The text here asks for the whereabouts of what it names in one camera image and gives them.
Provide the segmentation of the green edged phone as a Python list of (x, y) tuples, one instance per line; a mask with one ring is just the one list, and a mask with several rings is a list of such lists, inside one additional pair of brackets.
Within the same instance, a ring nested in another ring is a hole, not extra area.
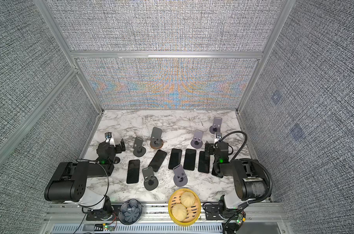
[(214, 168), (212, 169), (212, 175), (215, 177), (223, 178), (223, 175), (221, 173), (217, 173)]

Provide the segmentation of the phone with reflective screen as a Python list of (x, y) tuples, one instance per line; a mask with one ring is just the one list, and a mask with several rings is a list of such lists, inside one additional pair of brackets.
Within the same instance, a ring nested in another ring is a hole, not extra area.
[(195, 149), (186, 149), (184, 157), (184, 170), (194, 171), (195, 169), (195, 159), (196, 159), (196, 150)]

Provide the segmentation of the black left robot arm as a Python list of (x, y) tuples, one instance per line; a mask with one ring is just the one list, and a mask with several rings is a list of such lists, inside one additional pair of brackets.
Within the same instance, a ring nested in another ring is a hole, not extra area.
[(117, 154), (126, 151), (125, 142), (111, 144), (110, 139), (100, 143), (97, 148), (98, 158), (92, 160), (78, 160), (74, 162), (61, 162), (50, 181), (48, 182), (44, 198), (47, 201), (63, 201), (76, 204), (96, 220), (109, 220), (113, 217), (113, 208), (107, 194), (100, 195), (87, 188), (87, 179), (109, 176), (114, 165), (120, 162)]

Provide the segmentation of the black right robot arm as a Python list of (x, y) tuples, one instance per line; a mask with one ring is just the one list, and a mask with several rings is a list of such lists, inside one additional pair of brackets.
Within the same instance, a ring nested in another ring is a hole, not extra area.
[(205, 153), (214, 156), (212, 175), (218, 178), (231, 176), (234, 190), (218, 201), (218, 213), (224, 219), (240, 214), (250, 204), (262, 202), (272, 193), (273, 183), (268, 170), (252, 159), (229, 160), (229, 144), (206, 143)]

